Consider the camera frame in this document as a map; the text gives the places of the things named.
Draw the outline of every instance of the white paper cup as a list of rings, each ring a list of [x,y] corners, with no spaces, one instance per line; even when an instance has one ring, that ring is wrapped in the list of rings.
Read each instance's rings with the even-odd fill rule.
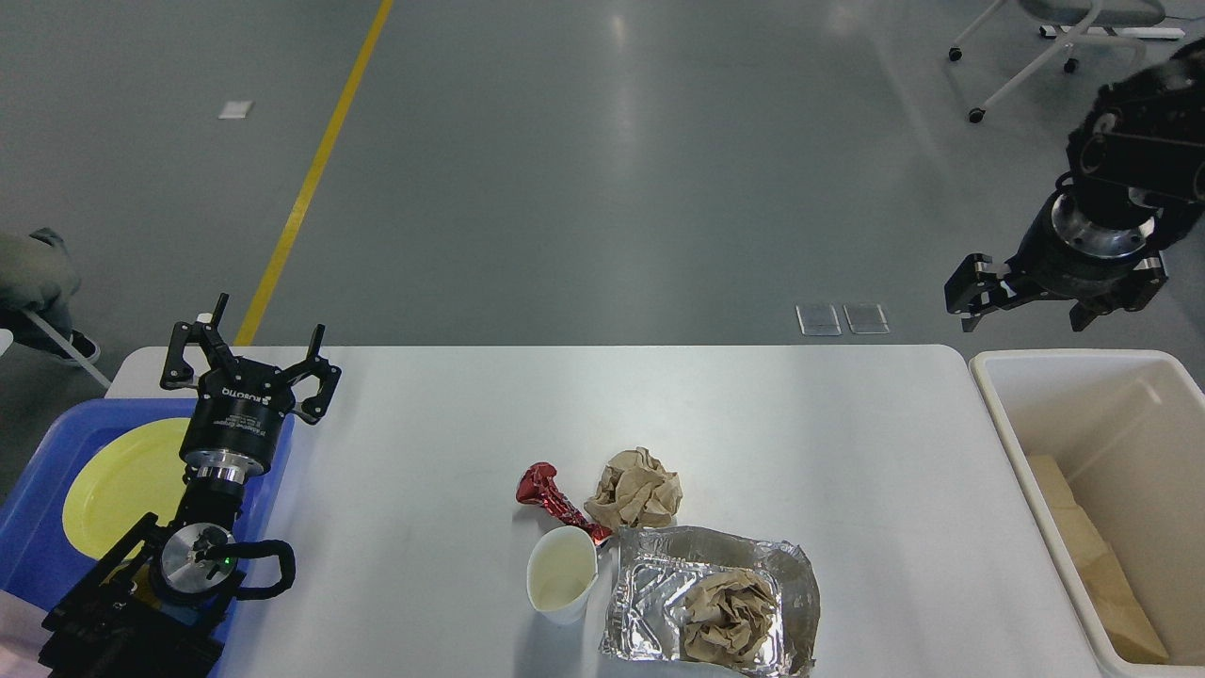
[[[528,600],[558,626],[582,618],[590,586],[599,577],[594,541],[581,527],[566,525],[536,543],[528,560]]]

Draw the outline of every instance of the crumpled paper ball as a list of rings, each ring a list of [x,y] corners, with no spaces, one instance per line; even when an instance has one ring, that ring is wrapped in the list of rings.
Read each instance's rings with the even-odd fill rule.
[[[682,654],[695,661],[751,664],[770,631],[776,603],[765,579],[747,571],[721,572],[686,594]]]
[[[586,501],[586,512],[611,530],[665,527],[681,501],[677,473],[665,471],[645,448],[636,448],[611,458],[598,491]]]

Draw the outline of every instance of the red candy wrapper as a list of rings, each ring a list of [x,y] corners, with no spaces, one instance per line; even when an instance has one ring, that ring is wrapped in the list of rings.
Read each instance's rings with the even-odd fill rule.
[[[595,546],[601,546],[611,537],[611,530],[586,520],[582,512],[570,503],[569,497],[557,489],[557,484],[552,482],[553,476],[557,476],[557,468],[551,464],[541,461],[531,465],[531,468],[527,470],[527,473],[519,479],[515,499],[521,505],[542,506],[548,515],[565,525],[581,527],[590,536],[590,540],[594,540]]]

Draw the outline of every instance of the aluminum foil tray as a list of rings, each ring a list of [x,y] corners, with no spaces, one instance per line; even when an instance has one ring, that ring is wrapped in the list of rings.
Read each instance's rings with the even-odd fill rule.
[[[619,572],[599,652],[630,661],[692,661],[682,655],[684,599],[696,582],[733,570],[765,579],[777,611],[766,641],[741,673],[807,676],[821,618],[821,595],[804,552],[704,527],[619,530]]]

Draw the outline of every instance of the blue tray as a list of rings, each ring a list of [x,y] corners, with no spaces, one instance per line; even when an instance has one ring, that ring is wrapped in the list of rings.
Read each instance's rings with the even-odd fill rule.
[[[192,417],[195,405],[193,399],[88,401],[55,420],[0,509],[0,590],[45,611],[53,608],[96,564],[77,552],[63,532],[63,502],[76,476],[123,434],[160,419]],[[263,538],[292,434],[293,418],[288,418],[272,472],[247,482],[243,515],[234,525],[240,542]],[[159,524],[170,519],[160,515]]]

